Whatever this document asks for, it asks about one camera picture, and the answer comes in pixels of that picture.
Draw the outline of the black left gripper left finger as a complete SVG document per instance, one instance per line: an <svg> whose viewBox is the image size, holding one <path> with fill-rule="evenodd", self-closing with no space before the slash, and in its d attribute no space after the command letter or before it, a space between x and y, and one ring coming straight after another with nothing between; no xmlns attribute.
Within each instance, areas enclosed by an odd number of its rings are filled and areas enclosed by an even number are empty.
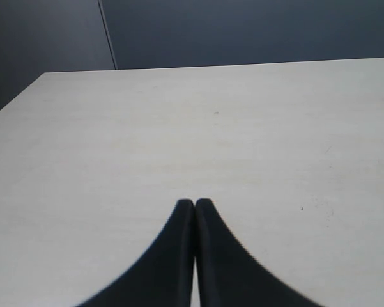
<svg viewBox="0 0 384 307"><path fill-rule="evenodd" d="M190 306L194 230L194 204L192 200L180 199L142 256L81 306Z"/></svg>

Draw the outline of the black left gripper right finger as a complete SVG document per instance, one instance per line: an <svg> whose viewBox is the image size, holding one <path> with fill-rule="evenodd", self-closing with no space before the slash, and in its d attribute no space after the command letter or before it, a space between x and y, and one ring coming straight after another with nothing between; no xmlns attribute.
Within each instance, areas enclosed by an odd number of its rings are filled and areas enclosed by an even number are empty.
<svg viewBox="0 0 384 307"><path fill-rule="evenodd" d="M276 278L231 233L209 198L197 200L201 306L318 306Z"/></svg>

